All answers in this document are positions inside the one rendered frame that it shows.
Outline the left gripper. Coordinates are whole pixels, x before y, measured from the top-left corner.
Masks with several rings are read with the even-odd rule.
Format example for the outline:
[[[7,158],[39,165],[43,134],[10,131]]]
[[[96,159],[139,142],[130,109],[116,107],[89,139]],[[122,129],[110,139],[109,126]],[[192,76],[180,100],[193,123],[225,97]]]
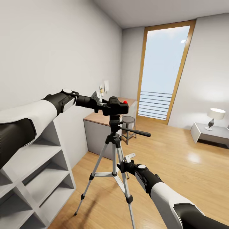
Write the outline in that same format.
[[[102,103],[108,103],[107,100],[102,99]],[[92,99],[91,97],[85,96],[85,100],[83,103],[83,107],[92,108],[94,109],[95,113],[98,113],[98,110],[110,110],[111,107],[99,104],[96,100]]]

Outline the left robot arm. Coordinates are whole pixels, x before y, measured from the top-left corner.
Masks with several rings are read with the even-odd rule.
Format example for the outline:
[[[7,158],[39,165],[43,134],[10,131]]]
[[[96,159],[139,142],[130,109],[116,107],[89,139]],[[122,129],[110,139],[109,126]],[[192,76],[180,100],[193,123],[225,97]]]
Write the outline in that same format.
[[[75,104],[76,103],[76,104]],[[45,98],[15,108],[0,111],[0,169],[18,149],[34,142],[43,130],[60,114],[74,104],[98,110],[110,110],[97,91],[91,97],[69,89],[47,95]]]

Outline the digital camera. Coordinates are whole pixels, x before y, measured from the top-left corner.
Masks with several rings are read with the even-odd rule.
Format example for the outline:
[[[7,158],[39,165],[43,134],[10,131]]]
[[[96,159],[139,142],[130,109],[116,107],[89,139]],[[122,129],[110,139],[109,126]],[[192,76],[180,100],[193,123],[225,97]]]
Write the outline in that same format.
[[[110,97],[108,103],[105,103],[103,105],[111,107],[110,110],[102,110],[104,116],[128,114],[129,106],[127,101],[124,101],[123,103],[119,102],[117,97]]]

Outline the camera tripod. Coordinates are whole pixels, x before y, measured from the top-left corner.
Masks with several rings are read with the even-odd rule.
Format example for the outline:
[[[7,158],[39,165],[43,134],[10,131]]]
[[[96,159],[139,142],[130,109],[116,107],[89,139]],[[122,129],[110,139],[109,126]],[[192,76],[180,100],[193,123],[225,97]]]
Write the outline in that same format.
[[[81,202],[79,204],[79,207],[83,201],[83,199],[85,198],[85,194],[89,188],[89,185],[91,183],[91,181],[94,179],[94,177],[114,177],[114,179],[116,180],[116,182],[118,183],[120,189],[123,191],[125,197],[126,197],[126,201],[128,203],[128,207],[129,207],[129,211],[130,211],[130,216],[131,216],[131,221],[132,221],[132,226],[133,229],[135,228],[135,222],[134,222],[134,217],[133,217],[133,212],[132,212],[132,207],[131,207],[131,202],[133,202],[133,196],[131,194],[129,194],[129,189],[128,189],[128,184],[127,184],[127,178],[126,178],[126,173],[127,173],[127,177],[128,176],[128,172],[126,173],[122,173],[122,179],[123,179],[123,183],[120,180],[118,174],[118,171],[120,170],[117,165],[116,165],[116,154],[118,153],[118,159],[119,159],[119,165],[123,164],[126,160],[124,159],[124,155],[123,155],[123,150],[121,147],[121,135],[118,134],[118,130],[126,130],[126,131],[130,131],[130,132],[134,132],[136,134],[139,135],[143,135],[143,136],[147,136],[150,137],[151,134],[148,132],[144,132],[144,131],[139,131],[139,130],[132,130],[132,129],[128,129],[128,128],[123,128],[120,125],[123,124],[123,121],[120,121],[120,115],[110,115],[110,120],[109,120],[109,124],[111,127],[111,134],[107,136],[104,147],[101,151],[101,154],[98,158],[98,161],[94,167],[93,172],[91,173],[90,177],[89,177],[89,183],[86,187],[86,190],[84,192],[84,194],[81,195]],[[113,171],[112,172],[96,172],[99,163],[101,161],[101,158],[103,157],[103,154],[109,144],[109,142],[112,142],[112,156],[113,156]],[[79,210],[79,207],[75,213],[75,216],[77,215],[77,212]]]

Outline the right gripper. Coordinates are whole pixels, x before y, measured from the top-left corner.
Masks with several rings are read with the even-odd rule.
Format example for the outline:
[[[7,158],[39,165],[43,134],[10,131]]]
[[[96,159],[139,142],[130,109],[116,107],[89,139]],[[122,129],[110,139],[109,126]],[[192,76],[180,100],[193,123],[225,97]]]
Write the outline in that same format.
[[[135,163],[134,163],[134,160],[131,160],[130,163],[125,163],[125,162],[124,162],[124,163],[121,164],[121,165],[117,164],[117,167],[120,169],[121,173],[129,172],[129,173],[131,174],[131,172],[130,172],[130,167],[131,167],[131,165],[133,165],[133,164],[135,164]]]

